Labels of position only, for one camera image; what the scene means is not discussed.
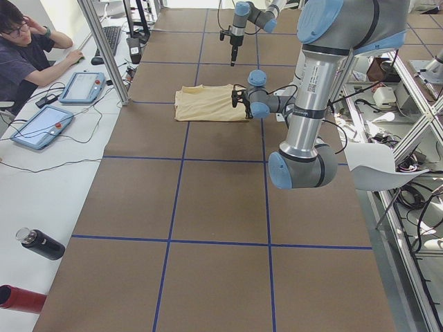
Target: red cylinder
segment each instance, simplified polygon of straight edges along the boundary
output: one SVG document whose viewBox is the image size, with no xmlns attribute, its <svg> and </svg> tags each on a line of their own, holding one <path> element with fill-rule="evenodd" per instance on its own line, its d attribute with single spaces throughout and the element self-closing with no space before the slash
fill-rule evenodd
<svg viewBox="0 0 443 332">
<path fill-rule="evenodd" d="M 0 308 L 23 311 L 25 313 L 40 313 L 46 295 L 14 286 L 0 286 Z"/>
</svg>

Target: black bottle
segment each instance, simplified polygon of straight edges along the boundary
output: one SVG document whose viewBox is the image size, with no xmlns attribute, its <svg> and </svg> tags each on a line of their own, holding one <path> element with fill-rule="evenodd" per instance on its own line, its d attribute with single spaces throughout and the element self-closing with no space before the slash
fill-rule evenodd
<svg viewBox="0 0 443 332">
<path fill-rule="evenodd" d="M 64 246 L 40 230 L 21 228 L 15 238 L 21 242 L 23 247 L 53 261 L 64 254 Z"/>
</svg>

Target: white table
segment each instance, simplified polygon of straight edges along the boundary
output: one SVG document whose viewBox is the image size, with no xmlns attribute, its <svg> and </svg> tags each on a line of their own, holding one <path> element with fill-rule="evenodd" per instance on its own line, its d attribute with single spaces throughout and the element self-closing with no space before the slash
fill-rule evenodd
<svg viewBox="0 0 443 332">
<path fill-rule="evenodd" d="M 108 25 L 122 25 L 122 20 Z M 75 46 L 85 40 L 89 28 L 74 38 Z M 58 82 L 67 83 L 74 72 L 101 71 L 107 74 L 105 65 L 92 66 L 90 63 L 96 51 L 91 38 L 82 49 L 86 59 L 69 69 Z M 117 65 L 130 59 L 129 50 L 122 33 L 115 56 Z M 119 67 L 123 74 L 126 65 Z M 110 87 L 106 86 L 101 98 Z M 81 112 L 85 106 L 66 106 L 53 103 L 73 113 Z M 44 169 L 69 161 L 99 159 L 112 133 L 120 113 L 120 100 L 115 90 L 110 91 L 96 108 L 103 114 L 98 129 L 87 144 L 80 144 L 70 138 L 59 137 L 43 149 L 34 151 L 19 146 L 10 140 L 0 141 L 0 158 L 3 162 L 26 169 Z M 38 111 L 35 102 L 29 102 L 19 113 L 17 119 L 29 119 Z M 87 140 L 99 119 L 92 108 L 73 119 L 71 125 L 62 133 L 77 140 Z M 15 130 L 9 128 L 3 138 L 9 138 Z M 51 171 L 33 174 L 0 165 L 0 285 L 10 284 L 30 291 L 47 294 L 57 272 L 60 260 L 51 261 L 21 247 L 15 233 L 22 227 L 37 228 L 57 239 L 65 246 L 68 244 L 75 223 L 82 209 L 93 178 L 100 162 L 83 162 L 67 165 Z M 38 315 L 0 309 L 0 332 L 30 332 Z"/>
</svg>

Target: black hair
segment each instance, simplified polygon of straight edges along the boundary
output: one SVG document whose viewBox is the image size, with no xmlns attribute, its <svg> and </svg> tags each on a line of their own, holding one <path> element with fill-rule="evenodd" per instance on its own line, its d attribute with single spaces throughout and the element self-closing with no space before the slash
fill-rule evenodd
<svg viewBox="0 0 443 332">
<path fill-rule="evenodd" d="M 9 33 L 23 22 L 21 11 L 8 0 L 0 0 L 0 32 Z"/>
</svg>

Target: wristwatch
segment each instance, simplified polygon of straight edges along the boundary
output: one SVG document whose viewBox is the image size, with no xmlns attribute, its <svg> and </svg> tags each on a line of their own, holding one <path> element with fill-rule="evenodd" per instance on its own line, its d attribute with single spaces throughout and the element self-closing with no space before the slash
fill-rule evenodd
<svg viewBox="0 0 443 332">
<path fill-rule="evenodd" d="M 44 28 L 46 28 L 46 33 L 44 34 L 45 37 L 50 37 L 51 36 L 51 29 L 48 28 L 47 26 L 43 26 Z"/>
</svg>

